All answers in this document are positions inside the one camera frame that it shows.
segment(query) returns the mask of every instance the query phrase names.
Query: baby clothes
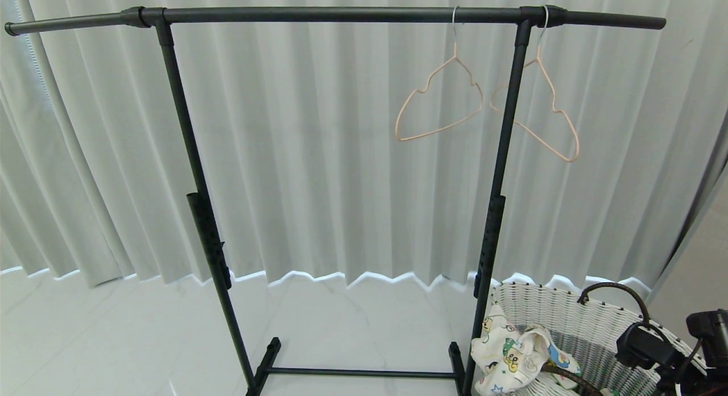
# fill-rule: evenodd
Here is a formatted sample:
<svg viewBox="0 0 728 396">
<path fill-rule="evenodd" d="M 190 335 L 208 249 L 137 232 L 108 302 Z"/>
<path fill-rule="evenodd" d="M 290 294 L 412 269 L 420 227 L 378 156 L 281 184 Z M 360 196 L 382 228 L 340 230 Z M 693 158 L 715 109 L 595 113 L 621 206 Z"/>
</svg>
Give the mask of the baby clothes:
<svg viewBox="0 0 728 396">
<path fill-rule="evenodd" d="M 511 393 L 533 381 L 541 366 L 549 362 L 579 374 L 579 364 L 553 344 L 551 334 L 541 325 L 533 324 L 520 333 L 509 323 L 499 305 L 491 306 L 483 321 L 481 338 L 471 342 L 471 357 L 483 372 L 475 384 L 482 396 Z M 576 387 L 573 381 L 560 375 L 554 378 L 566 389 Z"/>
</svg>

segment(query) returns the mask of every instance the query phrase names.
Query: beige wall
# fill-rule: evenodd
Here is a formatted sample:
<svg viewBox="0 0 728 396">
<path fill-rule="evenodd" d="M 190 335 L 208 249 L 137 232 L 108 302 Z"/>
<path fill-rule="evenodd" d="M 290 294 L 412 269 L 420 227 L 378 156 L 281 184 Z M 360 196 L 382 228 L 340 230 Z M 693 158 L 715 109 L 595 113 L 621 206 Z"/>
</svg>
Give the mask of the beige wall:
<svg viewBox="0 0 728 396">
<path fill-rule="evenodd" d="M 728 170 L 648 298 L 650 316 L 684 341 L 692 312 L 728 310 Z"/>
</svg>

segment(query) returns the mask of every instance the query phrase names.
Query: horizontal bar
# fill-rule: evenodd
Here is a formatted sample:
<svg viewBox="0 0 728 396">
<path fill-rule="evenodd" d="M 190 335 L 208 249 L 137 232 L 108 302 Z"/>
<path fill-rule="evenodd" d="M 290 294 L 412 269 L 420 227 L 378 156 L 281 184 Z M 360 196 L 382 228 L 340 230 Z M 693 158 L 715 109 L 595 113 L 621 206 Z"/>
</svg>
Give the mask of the horizontal bar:
<svg viewBox="0 0 728 396">
<path fill-rule="evenodd" d="M 664 18 L 622 15 L 616 13 L 569 12 L 548 5 L 549 26 L 565 23 L 592 26 L 619 26 L 660 30 Z M 530 20 L 543 26 L 546 11 L 543 7 L 458 7 L 457 23 L 520 23 Z M 94 26 L 128 25 L 149 27 L 164 23 L 202 22 L 392 22 L 392 23 L 450 23 L 452 7 L 188 7 L 179 9 L 131 7 L 120 13 L 73 16 L 22 23 L 5 23 L 10 35 L 41 31 L 73 30 Z"/>
<path fill-rule="evenodd" d="M 315 368 L 266 368 L 268 373 L 289 375 L 362 376 L 375 378 L 433 378 L 453 380 L 451 372 L 407 372 L 402 370 L 357 370 L 357 369 L 315 369 Z"/>
</svg>

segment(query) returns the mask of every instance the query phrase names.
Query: clothes hanger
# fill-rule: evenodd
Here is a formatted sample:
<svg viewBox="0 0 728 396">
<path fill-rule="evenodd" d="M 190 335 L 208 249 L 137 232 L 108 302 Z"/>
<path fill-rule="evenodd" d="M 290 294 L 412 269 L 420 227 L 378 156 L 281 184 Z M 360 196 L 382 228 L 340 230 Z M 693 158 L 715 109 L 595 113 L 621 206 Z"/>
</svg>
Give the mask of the clothes hanger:
<svg viewBox="0 0 728 396">
<path fill-rule="evenodd" d="M 546 21 L 544 22 L 544 28 L 543 28 L 543 30 L 541 30 L 541 35 L 539 36 L 538 46 L 536 46 L 536 58 L 533 59 L 532 61 L 528 62 L 527 64 L 525 64 L 523 66 L 523 69 L 531 66 L 531 64 L 539 65 L 541 74 L 544 75 L 544 77 L 546 78 L 546 83 L 548 83 L 549 88 L 551 88 L 551 113 L 561 114 L 561 116 L 564 117 L 564 120 L 566 121 L 566 123 L 569 124 L 569 128 L 572 131 L 572 136 L 574 137 L 574 144 L 576 145 L 575 150 L 574 150 L 574 155 L 571 158 L 565 157 L 560 152 L 557 152 L 556 149 L 551 147 L 551 145 L 549 145 L 547 142 L 544 142 L 544 140 L 541 137 L 538 137 L 535 133 L 533 133 L 533 131 L 531 131 L 531 129 L 526 127 L 524 124 L 518 122 L 516 119 L 513 119 L 513 123 L 516 123 L 516 124 L 518 124 L 518 126 L 523 127 L 523 130 L 526 130 L 529 134 L 531 134 L 531 136 L 535 137 L 536 140 L 538 140 L 542 145 L 544 145 L 546 148 L 551 150 L 551 152 L 556 154 L 559 158 L 561 158 L 561 160 L 564 160 L 567 163 L 573 163 L 574 161 L 577 160 L 577 158 L 579 158 L 579 152 L 580 152 L 579 134 L 577 134 L 577 129 L 574 128 L 574 124 L 572 124 L 572 119 L 569 118 L 569 115 L 563 110 L 556 110 L 556 90 L 553 87 L 551 78 L 548 77 L 548 73 L 546 73 L 546 69 L 544 69 L 543 62 L 541 62 L 541 39 L 543 38 L 544 32 L 546 32 L 546 28 L 548 27 L 548 7 L 546 7 L 544 5 L 544 9 L 546 9 Z M 503 114 L 503 111 L 496 108 L 496 106 L 493 105 L 493 99 L 495 98 L 496 93 L 498 93 L 500 90 L 502 90 L 506 87 L 508 87 L 508 82 L 506 82 L 506 83 L 500 85 L 498 88 L 496 88 L 496 90 L 493 92 L 493 95 L 491 96 L 491 101 L 489 103 L 490 108 L 492 108 L 493 110 L 495 110 L 501 114 Z"/>
<path fill-rule="evenodd" d="M 465 64 L 457 56 L 457 30 L 455 29 L 455 11 L 457 11 L 457 8 L 458 8 L 457 6 L 455 8 L 453 8 L 452 25 L 453 25 L 453 33 L 455 34 L 455 43 L 453 43 L 453 56 L 452 56 L 452 58 L 448 59 L 444 64 L 441 64 L 439 67 L 437 67 L 437 69 L 433 70 L 432 73 L 429 74 L 429 76 L 427 77 L 427 84 L 424 85 L 423 89 L 413 90 L 412 93 L 410 93 L 407 100 L 405 100 L 405 104 L 402 105 L 402 109 L 400 109 L 400 114 L 397 115 L 397 122 L 395 123 L 395 137 L 397 137 L 397 140 L 399 140 L 401 142 L 407 142 L 409 140 L 414 140 L 414 139 L 421 139 L 422 137 L 429 136 L 430 134 L 435 134 L 435 133 L 444 131 L 446 129 L 450 129 L 450 127 L 455 126 L 455 124 L 462 123 L 463 121 L 466 121 L 466 119 L 469 119 L 472 116 L 475 116 L 476 114 L 480 113 L 481 110 L 483 110 L 483 91 L 481 90 L 481 86 L 477 82 L 473 81 L 473 73 L 470 72 L 470 69 L 468 69 L 468 67 L 465 66 Z M 478 89 L 478 93 L 480 93 L 480 95 L 481 95 L 480 108 L 478 108 L 478 110 L 474 111 L 473 113 L 468 114 L 467 116 L 465 116 L 465 118 L 459 119 L 455 123 L 448 124 L 445 127 L 440 127 L 437 130 L 432 130 L 427 133 L 417 134 L 416 136 L 411 136 L 411 137 L 400 137 L 400 120 L 402 119 L 402 114 L 404 113 L 405 109 L 407 108 L 407 105 L 409 105 L 409 102 L 412 100 L 414 95 L 416 95 L 417 93 L 422 94 L 422 93 L 425 93 L 426 91 L 428 91 L 429 83 L 432 82 L 432 78 L 437 73 L 439 73 L 442 69 L 444 69 L 445 66 L 447 66 L 448 64 L 450 64 L 454 61 L 457 62 L 460 66 L 462 66 L 463 69 L 465 69 L 465 72 L 468 72 L 468 76 L 470 77 L 470 86 L 474 86 L 476 89 Z"/>
</svg>

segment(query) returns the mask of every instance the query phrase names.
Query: white curtain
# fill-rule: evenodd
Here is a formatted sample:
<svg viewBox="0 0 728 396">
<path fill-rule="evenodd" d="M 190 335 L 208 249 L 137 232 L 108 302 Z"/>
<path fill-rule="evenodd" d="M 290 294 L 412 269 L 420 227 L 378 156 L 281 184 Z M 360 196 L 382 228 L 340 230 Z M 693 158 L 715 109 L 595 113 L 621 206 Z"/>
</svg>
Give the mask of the white curtain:
<svg viewBox="0 0 728 396">
<path fill-rule="evenodd" d="M 582 156 L 567 165 L 514 128 L 499 279 L 520 272 L 539 282 L 561 274 L 577 284 L 590 275 L 651 285 L 719 146 L 728 108 L 728 58 L 721 56 L 728 0 L 16 1 L 24 20 L 136 5 L 544 3 L 668 18 L 663 31 L 562 26 L 546 33 L 544 64 L 557 106 L 580 132 Z M 462 282 L 475 270 L 501 116 L 484 110 L 407 143 L 392 134 L 406 96 L 452 54 L 450 25 L 225 23 L 172 30 L 236 276 L 341 271 L 353 280 L 365 271 L 414 271 L 429 283 L 439 274 Z M 507 80 L 514 33 L 513 25 L 458 25 L 458 51 L 486 98 Z M 22 38 L 3 36 L 3 44 L 10 40 Z M 11 196 L 2 203 L 3 256 L 13 252 L 3 267 L 50 266 L 57 274 L 78 268 L 89 284 L 135 273 L 207 279 L 185 199 L 195 191 L 192 172 L 154 31 L 55 31 L 28 43 L 48 94 L 37 85 L 16 87 L 13 73 L 20 72 L 11 70 L 26 52 L 9 56 L 16 64 L 3 60 L 2 192 Z M 405 134 L 478 106 L 457 69 L 434 83 L 411 105 Z M 568 153 L 568 129 L 547 113 L 550 100 L 543 78 L 529 68 L 517 119 Z M 503 96 L 497 101 L 502 105 Z"/>
</svg>

